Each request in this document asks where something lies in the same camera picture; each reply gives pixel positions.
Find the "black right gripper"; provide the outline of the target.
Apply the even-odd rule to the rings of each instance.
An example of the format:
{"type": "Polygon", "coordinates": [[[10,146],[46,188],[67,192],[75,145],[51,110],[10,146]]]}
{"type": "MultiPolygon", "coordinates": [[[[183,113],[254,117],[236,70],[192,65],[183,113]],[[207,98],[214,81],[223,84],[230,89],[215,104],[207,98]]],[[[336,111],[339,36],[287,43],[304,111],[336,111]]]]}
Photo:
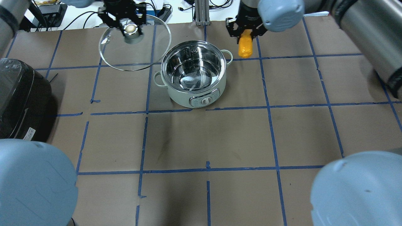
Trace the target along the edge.
{"type": "Polygon", "coordinates": [[[267,32],[257,8],[250,6],[240,6],[235,18],[226,18],[226,29],[230,37],[237,39],[245,30],[251,30],[252,39],[267,32]]]}

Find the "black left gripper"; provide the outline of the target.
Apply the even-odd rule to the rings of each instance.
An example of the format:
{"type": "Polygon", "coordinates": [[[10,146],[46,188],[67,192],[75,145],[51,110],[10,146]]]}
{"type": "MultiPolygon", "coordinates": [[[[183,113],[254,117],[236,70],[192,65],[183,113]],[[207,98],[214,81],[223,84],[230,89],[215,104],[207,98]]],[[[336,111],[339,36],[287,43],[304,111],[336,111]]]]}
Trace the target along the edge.
{"type": "Polygon", "coordinates": [[[135,3],[133,0],[104,0],[104,6],[98,10],[98,17],[109,28],[122,30],[120,20],[129,19],[136,25],[146,23],[146,3],[135,3]]]}

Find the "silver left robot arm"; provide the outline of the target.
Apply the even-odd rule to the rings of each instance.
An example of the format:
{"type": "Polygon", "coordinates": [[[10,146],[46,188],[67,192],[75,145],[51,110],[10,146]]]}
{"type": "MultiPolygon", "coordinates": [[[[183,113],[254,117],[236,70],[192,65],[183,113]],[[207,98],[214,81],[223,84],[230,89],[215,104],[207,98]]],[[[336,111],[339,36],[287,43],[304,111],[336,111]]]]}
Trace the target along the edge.
{"type": "Polygon", "coordinates": [[[32,140],[51,91],[28,64],[1,59],[2,226],[76,225],[76,169],[55,146],[32,140]]]}

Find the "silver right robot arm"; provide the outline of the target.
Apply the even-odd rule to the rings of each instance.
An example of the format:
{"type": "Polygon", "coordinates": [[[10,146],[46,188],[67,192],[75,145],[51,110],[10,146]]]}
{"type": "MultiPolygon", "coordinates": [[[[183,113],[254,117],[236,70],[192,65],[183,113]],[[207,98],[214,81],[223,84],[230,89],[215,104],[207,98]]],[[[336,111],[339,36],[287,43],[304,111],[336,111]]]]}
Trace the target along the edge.
{"type": "Polygon", "coordinates": [[[401,103],[332,17],[232,63],[209,174],[213,226],[388,226],[401,216],[401,103]]]}

